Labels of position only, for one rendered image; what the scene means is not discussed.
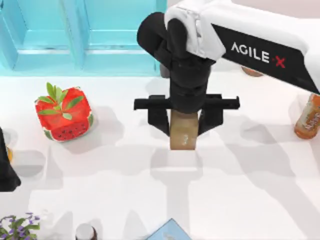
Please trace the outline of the orange bottle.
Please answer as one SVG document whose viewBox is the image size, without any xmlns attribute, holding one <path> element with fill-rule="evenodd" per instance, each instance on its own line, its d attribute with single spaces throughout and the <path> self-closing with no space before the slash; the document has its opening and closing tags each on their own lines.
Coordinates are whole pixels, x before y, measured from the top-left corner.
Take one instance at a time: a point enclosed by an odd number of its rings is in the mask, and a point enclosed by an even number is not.
<svg viewBox="0 0 320 240">
<path fill-rule="evenodd" d="M 320 95 L 312 93 L 294 126 L 294 132 L 299 138 L 309 140 L 317 135 L 319 128 Z"/>
</svg>

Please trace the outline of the tan brown block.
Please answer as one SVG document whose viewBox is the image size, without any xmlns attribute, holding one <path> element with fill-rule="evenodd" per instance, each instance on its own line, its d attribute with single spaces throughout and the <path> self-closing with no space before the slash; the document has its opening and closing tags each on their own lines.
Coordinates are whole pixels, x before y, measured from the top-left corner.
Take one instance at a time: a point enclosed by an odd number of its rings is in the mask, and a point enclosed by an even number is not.
<svg viewBox="0 0 320 240">
<path fill-rule="evenodd" d="M 198 113 L 186 114 L 171 110 L 169 130 L 171 150 L 195 150 L 199 130 Z"/>
</svg>

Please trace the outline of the watermelon print plant pot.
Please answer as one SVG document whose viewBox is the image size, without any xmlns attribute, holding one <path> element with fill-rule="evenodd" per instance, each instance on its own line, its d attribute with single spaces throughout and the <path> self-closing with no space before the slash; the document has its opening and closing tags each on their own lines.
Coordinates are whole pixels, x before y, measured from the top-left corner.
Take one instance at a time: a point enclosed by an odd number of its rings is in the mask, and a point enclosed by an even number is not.
<svg viewBox="0 0 320 240">
<path fill-rule="evenodd" d="M 56 142 L 74 140 L 86 134 L 94 123 L 94 115 L 80 87 L 62 90 L 46 84 L 47 96 L 35 101 L 35 109 L 45 136 Z"/>
</svg>

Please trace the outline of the light blue rack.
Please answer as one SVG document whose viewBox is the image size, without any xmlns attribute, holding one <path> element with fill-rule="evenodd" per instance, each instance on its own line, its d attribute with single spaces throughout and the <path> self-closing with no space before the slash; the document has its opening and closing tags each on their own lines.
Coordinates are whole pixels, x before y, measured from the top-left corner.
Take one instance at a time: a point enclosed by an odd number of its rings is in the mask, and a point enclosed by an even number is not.
<svg viewBox="0 0 320 240">
<path fill-rule="evenodd" d="M 137 43 L 168 0 L 0 0 L 0 76 L 158 76 Z"/>
</svg>

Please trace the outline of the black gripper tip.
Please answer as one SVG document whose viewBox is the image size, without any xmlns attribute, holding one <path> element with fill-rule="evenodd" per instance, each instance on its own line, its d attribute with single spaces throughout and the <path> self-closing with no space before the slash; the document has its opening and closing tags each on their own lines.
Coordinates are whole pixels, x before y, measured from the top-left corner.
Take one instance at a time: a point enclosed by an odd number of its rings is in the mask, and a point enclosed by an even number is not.
<svg viewBox="0 0 320 240">
<path fill-rule="evenodd" d="M 0 192 L 13 192 L 21 183 L 10 164 L 3 130 L 0 127 Z"/>
</svg>

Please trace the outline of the purple flower plant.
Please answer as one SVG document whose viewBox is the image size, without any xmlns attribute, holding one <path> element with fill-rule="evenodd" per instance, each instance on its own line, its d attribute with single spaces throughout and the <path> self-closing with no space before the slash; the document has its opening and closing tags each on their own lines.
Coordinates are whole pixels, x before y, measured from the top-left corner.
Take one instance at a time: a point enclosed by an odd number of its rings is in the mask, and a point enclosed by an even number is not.
<svg viewBox="0 0 320 240">
<path fill-rule="evenodd" d="M 0 240 L 38 240 L 34 231 L 40 230 L 41 218 L 32 212 L 25 217 L 8 215 L 0 218 Z"/>
</svg>

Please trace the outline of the brown round object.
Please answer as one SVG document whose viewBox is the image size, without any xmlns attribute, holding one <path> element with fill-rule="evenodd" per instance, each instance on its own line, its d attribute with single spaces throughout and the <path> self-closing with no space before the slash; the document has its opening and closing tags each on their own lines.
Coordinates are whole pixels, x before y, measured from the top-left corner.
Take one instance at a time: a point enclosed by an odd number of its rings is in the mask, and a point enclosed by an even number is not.
<svg viewBox="0 0 320 240">
<path fill-rule="evenodd" d="M 241 69 L 244 71 L 244 73 L 246 73 L 247 75 L 251 76 L 251 77 L 262 77 L 263 74 L 260 72 L 257 72 L 255 70 L 252 70 L 250 68 L 241 66 Z"/>
</svg>

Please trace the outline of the blue book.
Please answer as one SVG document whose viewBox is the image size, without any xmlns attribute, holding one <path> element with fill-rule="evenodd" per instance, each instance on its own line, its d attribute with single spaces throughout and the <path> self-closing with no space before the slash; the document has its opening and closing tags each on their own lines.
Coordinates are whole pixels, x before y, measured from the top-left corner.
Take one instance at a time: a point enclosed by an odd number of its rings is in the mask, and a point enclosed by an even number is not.
<svg viewBox="0 0 320 240">
<path fill-rule="evenodd" d="M 145 240 L 192 240 L 192 238 L 173 218 L 170 218 Z"/>
</svg>

